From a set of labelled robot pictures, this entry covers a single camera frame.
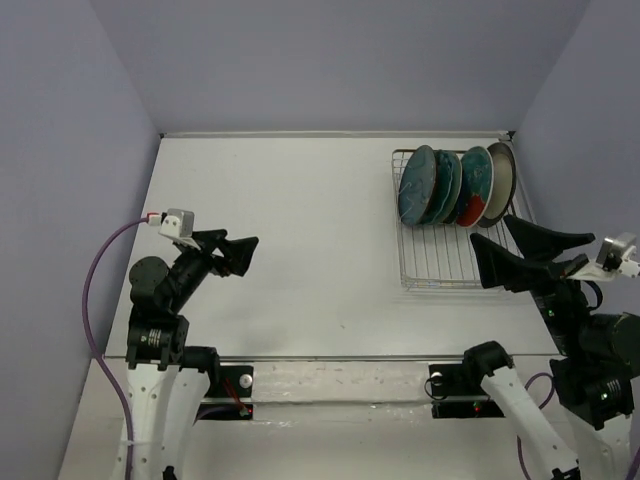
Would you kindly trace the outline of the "teal scalloped plate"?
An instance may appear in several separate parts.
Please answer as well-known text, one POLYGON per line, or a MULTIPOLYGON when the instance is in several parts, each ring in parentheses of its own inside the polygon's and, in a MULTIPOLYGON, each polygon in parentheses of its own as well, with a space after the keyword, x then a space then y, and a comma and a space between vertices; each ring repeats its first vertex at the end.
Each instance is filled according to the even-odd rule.
POLYGON ((462 183, 462 164, 459 156, 448 150, 436 150, 437 180, 423 224, 443 223, 454 210, 462 183))

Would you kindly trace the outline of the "red and teal plate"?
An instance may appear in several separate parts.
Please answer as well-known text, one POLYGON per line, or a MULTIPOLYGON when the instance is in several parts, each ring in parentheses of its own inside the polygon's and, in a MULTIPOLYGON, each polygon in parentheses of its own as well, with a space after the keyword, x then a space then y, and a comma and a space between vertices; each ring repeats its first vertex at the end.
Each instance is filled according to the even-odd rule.
POLYGON ((465 208, 458 216, 460 227, 475 226, 484 215, 494 186, 494 165, 488 149, 481 146, 470 148, 461 158, 466 185, 465 208))

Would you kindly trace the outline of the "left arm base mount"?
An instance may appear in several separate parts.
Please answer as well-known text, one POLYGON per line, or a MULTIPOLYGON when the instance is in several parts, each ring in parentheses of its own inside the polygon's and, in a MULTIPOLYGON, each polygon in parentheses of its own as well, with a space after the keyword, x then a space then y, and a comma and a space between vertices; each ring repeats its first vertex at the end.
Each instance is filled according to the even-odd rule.
POLYGON ((219 382, 210 387, 195 421, 251 421, 254 367, 248 364, 222 365, 219 382))

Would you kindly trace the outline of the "light green flower plate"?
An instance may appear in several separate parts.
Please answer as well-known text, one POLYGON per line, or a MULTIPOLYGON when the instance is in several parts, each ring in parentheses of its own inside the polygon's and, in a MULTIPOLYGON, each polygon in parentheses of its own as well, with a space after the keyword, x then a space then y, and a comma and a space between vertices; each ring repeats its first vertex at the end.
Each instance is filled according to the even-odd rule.
POLYGON ((457 218, 459 217, 461 209, 463 208, 465 188, 466 188, 466 180, 464 176, 464 171, 461 171, 459 187, 458 187, 457 194, 455 196, 453 208, 449 212, 448 216, 443 220, 444 224, 446 225, 453 224, 456 222, 457 218))

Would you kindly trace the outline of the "grey cream plate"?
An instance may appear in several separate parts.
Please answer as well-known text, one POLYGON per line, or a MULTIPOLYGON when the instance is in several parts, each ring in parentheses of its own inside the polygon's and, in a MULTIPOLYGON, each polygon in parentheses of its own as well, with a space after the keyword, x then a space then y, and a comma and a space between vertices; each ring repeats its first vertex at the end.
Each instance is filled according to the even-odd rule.
POLYGON ((481 228, 496 225, 506 213, 517 185, 517 170, 512 148, 504 142, 490 145, 489 151, 493 161, 494 183, 487 208, 478 222, 481 228))

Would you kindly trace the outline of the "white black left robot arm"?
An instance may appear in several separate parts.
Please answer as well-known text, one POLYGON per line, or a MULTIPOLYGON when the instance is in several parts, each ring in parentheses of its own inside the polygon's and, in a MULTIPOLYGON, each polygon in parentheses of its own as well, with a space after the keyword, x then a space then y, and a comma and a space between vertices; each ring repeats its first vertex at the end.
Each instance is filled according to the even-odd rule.
POLYGON ((217 350, 187 345, 181 310, 207 276, 244 276, 258 242, 197 231, 177 243, 172 264, 146 256, 131 267, 126 411, 112 478, 180 478, 201 401, 221 383, 217 350))

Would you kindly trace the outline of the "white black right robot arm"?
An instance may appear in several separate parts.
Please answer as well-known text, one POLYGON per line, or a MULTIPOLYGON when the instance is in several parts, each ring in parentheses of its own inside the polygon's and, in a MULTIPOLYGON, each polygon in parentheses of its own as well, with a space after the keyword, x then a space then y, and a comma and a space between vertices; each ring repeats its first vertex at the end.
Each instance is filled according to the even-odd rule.
POLYGON ((595 259, 563 252, 592 243, 591 233, 553 231, 507 215, 504 222, 519 252, 512 254, 485 236, 470 236, 483 288, 528 292, 560 354, 547 377, 576 441, 569 448, 518 377, 512 357, 496 341, 467 349, 460 363, 430 367, 424 383, 432 410, 453 397, 483 395, 493 402, 527 449, 544 479, 632 479, 639 453, 629 446, 635 409, 632 381, 639 375, 639 318, 628 312, 602 314, 599 287, 619 276, 636 278, 636 238, 605 238, 595 259))

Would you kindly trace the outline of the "dark teal blossom plate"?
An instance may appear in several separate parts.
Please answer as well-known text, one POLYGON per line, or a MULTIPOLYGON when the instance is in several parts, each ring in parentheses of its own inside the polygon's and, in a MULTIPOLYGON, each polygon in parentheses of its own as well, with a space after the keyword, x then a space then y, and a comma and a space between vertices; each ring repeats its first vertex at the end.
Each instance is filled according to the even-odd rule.
POLYGON ((434 150, 418 147, 408 159, 398 188, 398 215, 409 227, 418 225, 426 214, 436 183, 437 164, 434 150))

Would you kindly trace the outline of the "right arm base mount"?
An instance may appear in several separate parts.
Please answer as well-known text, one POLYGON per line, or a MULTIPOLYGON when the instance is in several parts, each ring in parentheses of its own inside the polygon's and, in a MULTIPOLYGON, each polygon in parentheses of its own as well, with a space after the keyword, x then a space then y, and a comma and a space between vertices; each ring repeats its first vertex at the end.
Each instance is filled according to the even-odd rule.
POLYGON ((431 400, 431 413, 436 420, 504 417, 480 384, 467 377, 461 363, 430 364, 424 391, 431 400))

